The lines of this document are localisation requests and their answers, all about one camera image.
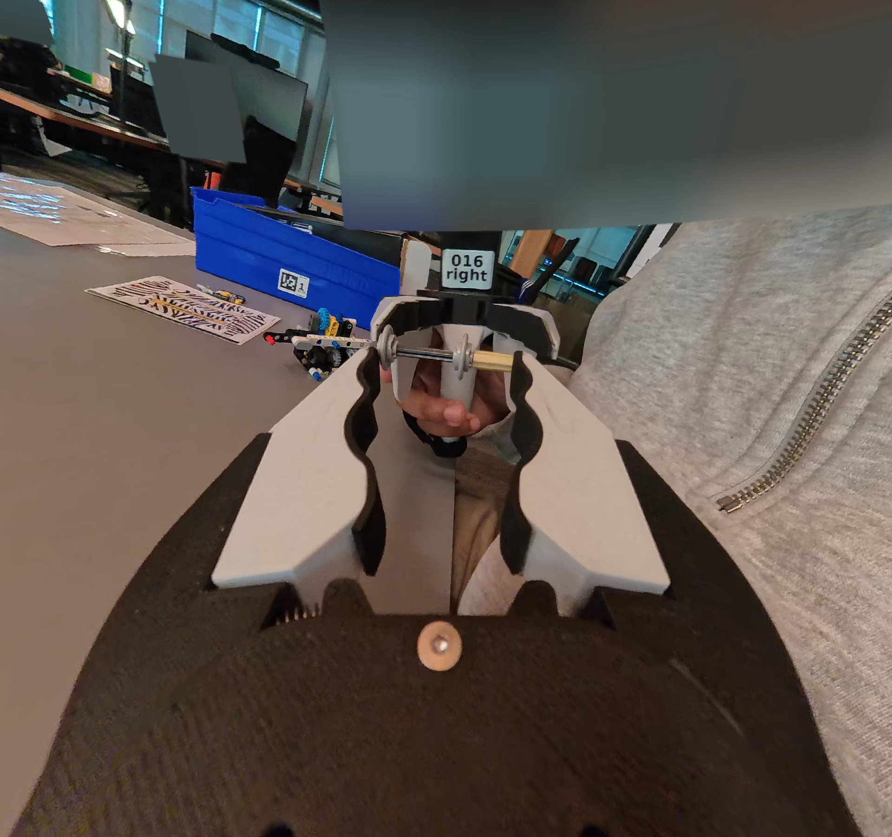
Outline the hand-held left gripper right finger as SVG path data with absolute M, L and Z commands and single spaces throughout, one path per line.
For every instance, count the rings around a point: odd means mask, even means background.
M 600 589 L 663 594 L 670 576 L 610 430 L 528 352 L 508 385 L 519 455 L 500 527 L 508 572 L 551 586 L 564 617 Z

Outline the blue plastic bin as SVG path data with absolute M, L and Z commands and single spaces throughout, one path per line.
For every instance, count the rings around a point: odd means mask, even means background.
M 370 328 L 380 301 L 400 293 L 400 267 L 242 209 L 255 196 L 193 186 L 200 271 L 310 310 L 327 308 Z

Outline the grey zipped sweatshirt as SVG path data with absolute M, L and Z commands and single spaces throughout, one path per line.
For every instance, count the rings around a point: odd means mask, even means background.
M 591 318 L 672 585 L 536 651 L 521 832 L 890 835 L 890 206 L 683 224 Z

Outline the wooden background desk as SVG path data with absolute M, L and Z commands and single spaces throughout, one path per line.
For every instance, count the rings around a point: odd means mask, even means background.
M 168 142 L 134 125 L 122 126 L 114 118 L 86 115 L 63 104 L 34 99 L 25 88 L 1 89 L 2 152 L 24 150 L 40 142 L 42 130 L 48 142 L 101 157 L 135 173 L 148 169 L 173 169 L 181 159 Z

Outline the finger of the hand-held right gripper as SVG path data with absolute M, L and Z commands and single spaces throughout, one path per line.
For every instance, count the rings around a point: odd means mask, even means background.
M 397 350 L 431 348 L 433 329 L 440 325 L 441 302 L 430 296 L 385 297 L 371 320 L 371 339 L 380 367 L 391 376 L 394 397 L 404 402 L 412 389 L 418 358 Z
M 559 332 L 547 310 L 517 304 L 492 303 L 486 326 L 493 331 L 496 352 L 526 350 L 540 362 L 552 362 L 559 353 Z

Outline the person's right hand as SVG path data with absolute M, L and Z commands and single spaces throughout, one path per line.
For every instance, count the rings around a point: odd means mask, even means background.
M 410 390 L 400 407 L 418 421 L 426 434 L 443 438 L 477 435 L 507 418 L 505 373 L 478 371 L 471 403 L 441 395 L 441 364 L 416 361 Z

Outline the black computer monitor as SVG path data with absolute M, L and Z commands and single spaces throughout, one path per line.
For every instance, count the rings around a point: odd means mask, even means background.
M 297 142 L 306 83 L 281 72 L 271 57 L 215 33 L 206 37 L 188 29 L 184 55 L 228 68 L 242 124 L 254 118 L 282 138 Z

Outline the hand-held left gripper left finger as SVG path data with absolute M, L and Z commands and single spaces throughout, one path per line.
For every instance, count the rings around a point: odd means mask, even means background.
M 367 453 L 380 389 L 367 348 L 273 427 L 211 575 L 217 588 L 288 583 L 313 608 L 335 579 L 376 574 L 386 522 Z

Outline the partly built lego model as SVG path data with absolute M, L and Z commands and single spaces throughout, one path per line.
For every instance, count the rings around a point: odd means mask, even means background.
M 307 326 L 280 332 L 267 331 L 263 339 L 269 344 L 287 344 L 307 374 L 322 382 L 356 352 L 371 341 L 355 335 L 357 322 L 342 314 L 319 308 L 308 318 Z

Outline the person's beige trousers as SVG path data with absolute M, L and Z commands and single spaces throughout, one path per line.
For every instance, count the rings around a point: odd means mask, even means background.
M 463 586 L 498 536 L 515 464 L 468 445 L 455 470 L 452 582 Z

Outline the striped sticker sheet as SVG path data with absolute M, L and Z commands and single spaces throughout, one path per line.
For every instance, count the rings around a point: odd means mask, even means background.
M 280 318 L 162 276 L 88 288 L 89 295 L 157 316 L 203 335 L 242 345 L 263 336 Z

